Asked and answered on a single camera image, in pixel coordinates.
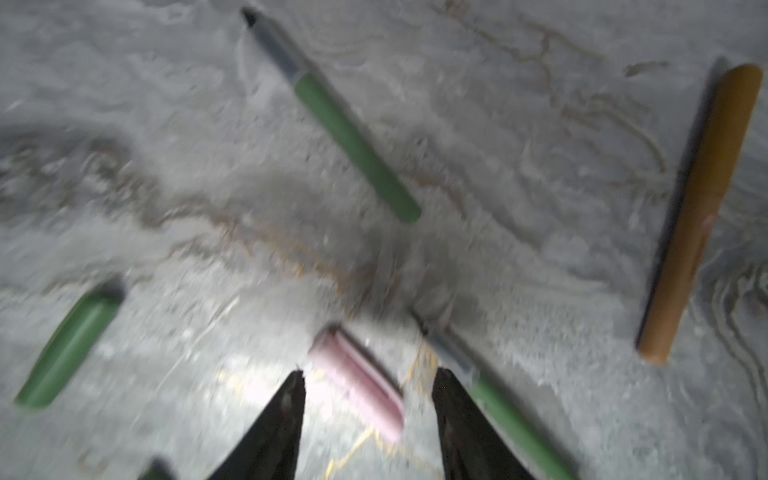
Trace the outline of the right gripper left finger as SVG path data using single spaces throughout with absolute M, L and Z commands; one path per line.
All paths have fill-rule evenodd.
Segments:
M 210 479 L 294 479 L 305 411 L 302 370 L 292 371 Z

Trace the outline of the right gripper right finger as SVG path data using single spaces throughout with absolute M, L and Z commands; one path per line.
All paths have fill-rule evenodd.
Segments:
M 432 400 L 447 479 L 533 479 L 449 369 L 436 370 Z

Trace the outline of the orange pen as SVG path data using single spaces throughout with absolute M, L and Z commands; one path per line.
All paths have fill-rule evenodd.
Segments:
M 742 64 L 715 82 L 637 342 L 639 356 L 650 364 L 664 364 L 671 352 L 701 256 L 730 186 L 762 79 L 763 70 L 758 65 Z

